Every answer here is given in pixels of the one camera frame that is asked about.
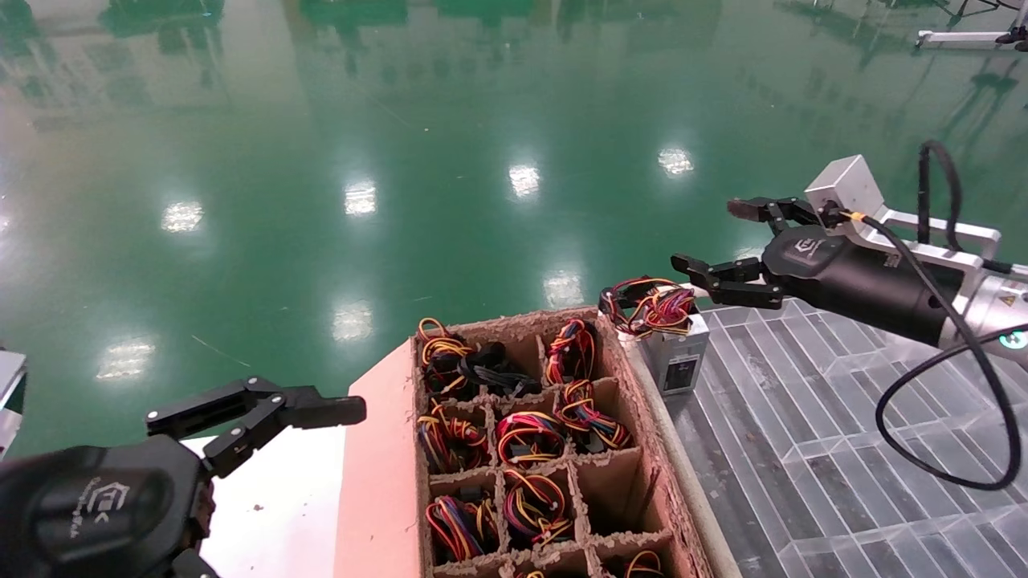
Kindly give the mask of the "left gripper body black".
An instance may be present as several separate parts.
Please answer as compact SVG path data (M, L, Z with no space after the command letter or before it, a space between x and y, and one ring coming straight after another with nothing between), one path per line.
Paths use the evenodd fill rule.
M6 460L1 574L172 577L179 553L199 553L214 509L201 458L166 436Z

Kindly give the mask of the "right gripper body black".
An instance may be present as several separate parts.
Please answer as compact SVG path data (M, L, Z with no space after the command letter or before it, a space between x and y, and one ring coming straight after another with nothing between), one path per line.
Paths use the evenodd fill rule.
M941 299L897 254L817 226L795 226L774 231L761 266L781 289L771 310L790 296L917 344L940 344L948 318Z

